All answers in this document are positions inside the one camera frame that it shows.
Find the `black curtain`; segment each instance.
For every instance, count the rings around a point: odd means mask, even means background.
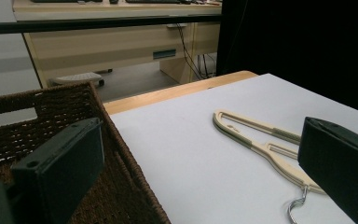
[[[358,1],[223,3],[217,75],[271,73],[358,109]]]

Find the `desk drawer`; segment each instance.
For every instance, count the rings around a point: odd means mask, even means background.
[[[217,52],[220,22],[198,22],[195,25],[194,54]]]
[[[191,26],[182,30],[190,48]],[[150,63],[156,51],[176,52],[159,60],[184,57],[178,29],[166,25],[35,33],[26,39],[38,74],[45,79]]]

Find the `white table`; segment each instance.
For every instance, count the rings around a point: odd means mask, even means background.
[[[305,117],[358,133],[358,110],[273,75],[112,115],[172,223],[289,223],[287,206],[302,194],[267,160],[216,130],[218,108],[298,134]],[[293,214],[301,224],[353,223],[328,196],[313,192]]]

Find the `floor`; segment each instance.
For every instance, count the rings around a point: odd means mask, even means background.
[[[198,64],[198,59],[194,60],[195,65],[204,73],[203,58],[205,58],[207,72],[212,76],[216,69],[216,53],[204,56],[200,56],[200,64]],[[98,87],[97,90],[103,103],[179,85],[159,70],[158,62],[115,68],[110,73],[99,74],[103,77],[104,85]],[[193,79],[194,81],[200,80],[197,76]]]

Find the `wicker basket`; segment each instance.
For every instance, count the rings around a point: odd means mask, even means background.
[[[98,117],[105,166],[70,223],[170,223],[91,82],[0,96],[0,114],[26,108],[37,118],[0,126],[1,181],[10,183],[10,166],[66,126]]]

